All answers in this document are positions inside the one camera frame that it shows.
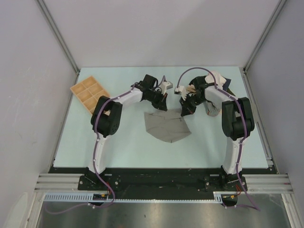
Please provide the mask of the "grey underwear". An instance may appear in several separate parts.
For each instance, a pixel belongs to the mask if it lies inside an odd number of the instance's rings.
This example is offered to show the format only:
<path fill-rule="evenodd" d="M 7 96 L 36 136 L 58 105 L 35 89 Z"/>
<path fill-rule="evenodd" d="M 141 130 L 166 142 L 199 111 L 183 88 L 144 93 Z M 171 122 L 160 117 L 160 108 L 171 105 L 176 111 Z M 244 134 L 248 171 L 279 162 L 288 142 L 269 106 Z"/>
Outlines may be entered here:
<path fill-rule="evenodd" d="M 147 133 L 163 142 L 174 143 L 191 135 L 179 108 L 145 112 L 144 121 Z"/>

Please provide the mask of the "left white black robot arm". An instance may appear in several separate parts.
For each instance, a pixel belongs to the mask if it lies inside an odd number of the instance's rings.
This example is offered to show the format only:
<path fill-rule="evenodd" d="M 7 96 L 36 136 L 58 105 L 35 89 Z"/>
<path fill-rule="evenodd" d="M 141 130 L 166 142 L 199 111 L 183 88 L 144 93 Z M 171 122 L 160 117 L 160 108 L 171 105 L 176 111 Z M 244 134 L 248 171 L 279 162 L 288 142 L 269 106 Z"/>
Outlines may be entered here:
<path fill-rule="evenodd" d="M 105 178 L 100 175 L 106 168 L 104 145 L 118 131 L 123 109 L 141 101 L 149 101 L 155 109 L 167 111 L 167 91 L 172 88 L 173 84 L 165 76 L 158 81 L 151 75 L 145 75 L 143 80 L 131 85 L 127 92 L 111 98 L 103 95 L 98 99 L 91 118 L 96 141 L 93 158 L 88 166 L 94 173 L 88 179 L 93 189 L 99 190 L 105 184 Z"/>

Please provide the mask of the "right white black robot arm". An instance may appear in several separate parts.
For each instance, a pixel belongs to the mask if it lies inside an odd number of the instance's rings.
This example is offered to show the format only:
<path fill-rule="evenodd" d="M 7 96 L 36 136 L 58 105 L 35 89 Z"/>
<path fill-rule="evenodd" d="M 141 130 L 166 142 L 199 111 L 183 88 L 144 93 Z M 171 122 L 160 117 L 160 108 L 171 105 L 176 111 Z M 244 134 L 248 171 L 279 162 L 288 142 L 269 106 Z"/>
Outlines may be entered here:
<path fill-rule="evenodd" d="M 227 137 L 224 163 L 221 166 L 224 176 L 219 178 L 223 190 L 231 190 L 241 177 L 242 152 L 247 137 L 255 128 L 250 100 L 237 98 L 223 90 L 216 79 L 198 76 L 188 86 L 177 86 L 175 94 L 181 95 L 181 116 L 194 114 L 198 105 L 210 103 L 221 110 L 221 126 Z"/>

